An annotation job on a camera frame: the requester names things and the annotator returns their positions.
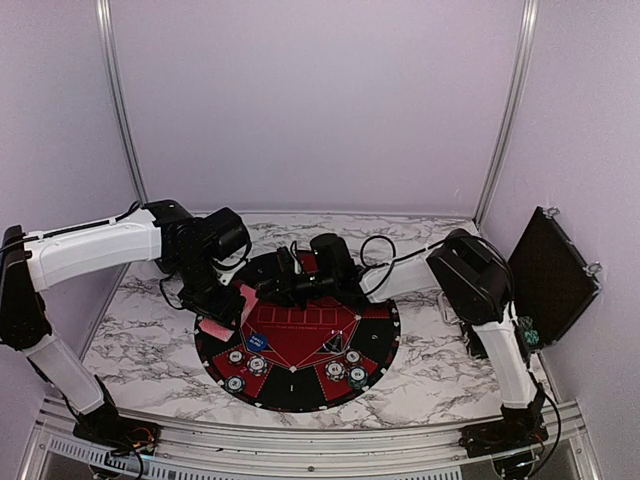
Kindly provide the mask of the red playing card deck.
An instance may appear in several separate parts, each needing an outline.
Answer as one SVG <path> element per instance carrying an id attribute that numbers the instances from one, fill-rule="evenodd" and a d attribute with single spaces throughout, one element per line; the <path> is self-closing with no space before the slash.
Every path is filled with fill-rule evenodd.
<path id="1" fill-rule="evenodd" d="M 216 340 L 228 342 L 245 324 L 257 305 L 256 291 L 245 284 L 233 287 L 232 290 L 237 293 L 237 296 L 232 300 L 230 306 L 225 307 L 221 313 L 214 317 L 203 317 L 196 322 L 199 332 Z"/>

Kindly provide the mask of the aluminium frame post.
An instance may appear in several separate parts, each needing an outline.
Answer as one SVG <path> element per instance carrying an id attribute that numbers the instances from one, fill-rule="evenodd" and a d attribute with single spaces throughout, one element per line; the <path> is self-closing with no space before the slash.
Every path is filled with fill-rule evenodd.
<path id="1" fill-rule="evenodd" d="M 109 92 L 113 103 L 116 125 L 122 143 L 127 169 L 131 178 L 136 200 L 140 204 L 146 204 L 149 201 L 149 195 L 144 184 L 142 169 L 138 159 L 127 111 L 126 98 L 118 62 L 111 2 L 109 0 L 96 0 L 95 10 Z"/>
<path id="2" fill-rule="evenodd" d="M 526 0 L 519 27 L 518 39 L 511 77 L 507 89 L 503 114 L 498 128 L 496 141 L 492 150 L 489 168 L 476 205 L 473 221 L 481 230 L 489 215 L 489 210 L 504 167 L 511 134 L 521 104 L 534 48 L 535 31 L 539 16 L 540 1 Z"/>

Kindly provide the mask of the right aluminium frame post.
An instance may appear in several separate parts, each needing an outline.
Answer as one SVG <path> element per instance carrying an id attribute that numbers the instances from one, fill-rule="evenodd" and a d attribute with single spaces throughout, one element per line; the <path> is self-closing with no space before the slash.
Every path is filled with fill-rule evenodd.
<path id="1" fill-rule="evenodd" d="M 492 150 L 489 168 L 476 205 L 473 221 L 481 230 L 489 215 L 489 210 L 504 167 L 511 134 L 521 104 L 534 48 L 535 31 L 539 16 L 540 1 L 526 0 L 519 27 L 518 39 L 511 77 L 507 89 L 503 114 L 498 128 L 496 141 Z"/>

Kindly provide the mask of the black poker chip case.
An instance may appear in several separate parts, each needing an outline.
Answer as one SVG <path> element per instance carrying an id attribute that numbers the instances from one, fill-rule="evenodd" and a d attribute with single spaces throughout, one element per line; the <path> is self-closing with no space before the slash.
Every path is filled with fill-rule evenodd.
<path id="1" fill-rule="evenodd" d="M 517 323 L 533 350 L 558 342 L 600 293 L 596 273 L 556 221 L 556 212 L 538 206 L 508 260 Z"/>

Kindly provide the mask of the clear round dealer button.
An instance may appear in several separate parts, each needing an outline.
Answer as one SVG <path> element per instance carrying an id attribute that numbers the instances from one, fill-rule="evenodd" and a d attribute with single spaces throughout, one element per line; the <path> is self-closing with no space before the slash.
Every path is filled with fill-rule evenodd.
<path id="1" fill-rule="evenodd" d="M 320 354 L 340 355 L 349 349 L 352 334 L 342 329 L 330 330 L 318 349 Z"/>

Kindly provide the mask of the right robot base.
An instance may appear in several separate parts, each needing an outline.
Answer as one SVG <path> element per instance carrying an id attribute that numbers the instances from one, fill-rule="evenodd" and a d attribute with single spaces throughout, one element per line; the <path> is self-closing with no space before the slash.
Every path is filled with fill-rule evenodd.
<path id="1" fill-rule="evenodd" d="M 544 421 L 527 427 L 522 421 L 501 419 L 462 427 L 459 445 L 469 458 L 491 456 L 494 470 L 502 478 L 524 477 L 540 459 L 535 448 L 544 451 L 548 439 Z"/>

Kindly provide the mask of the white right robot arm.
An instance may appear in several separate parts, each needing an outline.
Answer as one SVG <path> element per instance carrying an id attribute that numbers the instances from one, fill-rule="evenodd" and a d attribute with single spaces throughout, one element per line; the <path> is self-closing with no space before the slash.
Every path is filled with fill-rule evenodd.
<path id="1" fill-rule="evenodd" d="M 354 260 L 335 234 L 319 235 L 310 245 L 316 271 L 306 271 L 295 254 L 287 253 L 278 273 L 258 282 L 259 299 L 303 308 L 311 299 L 330 296 L 364 307 L 440 288 L 457 318 L 476 333 L 494 368 L 506 416 L 496 425 L 496 440 L 515 448 L 533 433 L 530 413 L 541 409 L 545 393 L 516 334 L 512 271 L 490 243 L 455 229 L 431 245 L 376 264 Z"/>

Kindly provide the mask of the aluminium front rail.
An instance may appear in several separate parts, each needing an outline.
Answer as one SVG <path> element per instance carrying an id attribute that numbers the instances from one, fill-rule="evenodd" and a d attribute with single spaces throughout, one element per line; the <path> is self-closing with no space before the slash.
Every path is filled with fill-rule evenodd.
<path id="1" fill-rule="evenodd" d="M 470 457 L 463 424 L 313 430 L 227 425 L 129 411 L 158 424 L 156 448 L 140 460 L 73 436 L 65 404 L 42 404 L 21 461 L 20 479 L 538 479 L 602 476 L 577 403 L 545 408 L 544 444 Z"/>

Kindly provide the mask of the left aluminium frame post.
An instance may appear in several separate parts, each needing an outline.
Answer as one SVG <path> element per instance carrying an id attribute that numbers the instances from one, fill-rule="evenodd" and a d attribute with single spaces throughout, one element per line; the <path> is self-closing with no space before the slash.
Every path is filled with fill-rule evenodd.
<path id="1" fill-rule="evenodd" d="M 109 0 L 96 0 L 95 10 L 109 92 L 113 103 L 116 125 L 122 143 L 127 169 L 131 178 L 136 200 L 140 204 L 146 204 L 149 201 L 149 195 L 144 184 L 142 169 L 138 159 L 127 111 L 126 98 L 118 62 L 111 2 Z"/>

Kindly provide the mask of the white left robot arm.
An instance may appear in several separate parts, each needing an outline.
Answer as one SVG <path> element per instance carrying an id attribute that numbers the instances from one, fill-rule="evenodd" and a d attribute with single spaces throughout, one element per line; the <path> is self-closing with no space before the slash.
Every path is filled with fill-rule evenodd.
<path id="1" fill-rule="evenodd" d="M 245 299 L 231 278 L 251 248 L 233 210 L 196 216 L 175 200 L 134 203 L 122 214 L 57 229 L 10 226 L 1 236 L 1 342 L 88 415 L 86 426 L 102 443 L 119 444 L 126 423 L 78 358 L 119 271 L 156 264 L 181 281 L 179 308 L 233 329 Z"/>

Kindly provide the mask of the round red black poker mat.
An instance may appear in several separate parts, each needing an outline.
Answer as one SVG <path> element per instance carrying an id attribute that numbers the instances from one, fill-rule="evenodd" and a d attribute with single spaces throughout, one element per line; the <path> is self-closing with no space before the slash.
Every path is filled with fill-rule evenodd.
<path id="1" fill-rule="evenodd" d="M 340 355 L 320 354 L 318 349 L 324 336 L 335 329 L 351 333 L 348 350 L 362 356 L 358 365 L 349 365 Z M 251 333 L 268 338 L 271 351 L 254 353 L 245 345 Z M 388 372 L 399 348 L 401 322 L 394 301 L 370 305 L 357 311 L 330 297 L 308 304 L 307 309 L 276 306 L 257 302 L 245 324 L 228 342 L 201 333 L 194 335 L 197 354 L 209 376 L 224 388 L 230 376 L 241 376 L 246 386 L 243 392 L 230 393 L 235 398 L 257 408 L 308 413 L 347 403 L 373 387 Z M 227 355 L 240 350 L 245 358 L 241 365 L 230 365 Z M 269 362 L 268 371 L 253 375 L 248 361 L 260 356 Z M 339 382 L 330 381 L 325 366 L 339 361 L 346 368 Z M 347 383 L 348 371 L 361 366 L 368 372 L 367 383 L 358 389 Z"/>

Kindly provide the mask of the red brown poker chip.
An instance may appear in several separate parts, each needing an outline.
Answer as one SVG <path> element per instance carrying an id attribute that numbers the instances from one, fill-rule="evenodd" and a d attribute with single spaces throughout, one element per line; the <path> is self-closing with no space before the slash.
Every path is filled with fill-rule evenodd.
<path id="1" fill-rule="evenodd" d="M 244 361 L 245 355 L 240 350 L 233 350 L 228 353 L 227 361 L 230 365 L 241 365 Z"/>
<path id="2" fill-rule="evenodd" d="M 358 365 L 362 361 L 362 356 L 357 350 L 348 350 L 344 355 L 344 360 L 349 365 Z"/>

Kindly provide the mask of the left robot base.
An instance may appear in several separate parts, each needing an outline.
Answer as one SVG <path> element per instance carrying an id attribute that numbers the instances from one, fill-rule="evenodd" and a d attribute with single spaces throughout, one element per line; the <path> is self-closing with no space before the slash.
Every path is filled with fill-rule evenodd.
<path id="1" fill-rule="evenodd" d="M 153 453 L 160 432 L 157 423 L 122 416 L 105 404 L 88 414 L 75 414 L 73 435 L 77 438 L 110 447 L 115 456 Z"/>

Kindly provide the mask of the blue small blind button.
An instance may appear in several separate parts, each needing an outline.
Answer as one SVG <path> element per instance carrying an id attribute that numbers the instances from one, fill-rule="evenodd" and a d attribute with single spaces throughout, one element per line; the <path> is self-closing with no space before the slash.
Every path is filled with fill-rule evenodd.
<path id="1" fill-rule="evenodd" d="M 251 333 L 247 337 L 245 345 L 250 352 L 254 353 L 271 351 L 271 346 L 269 344 L 268 338 L 260 333 Z"/>

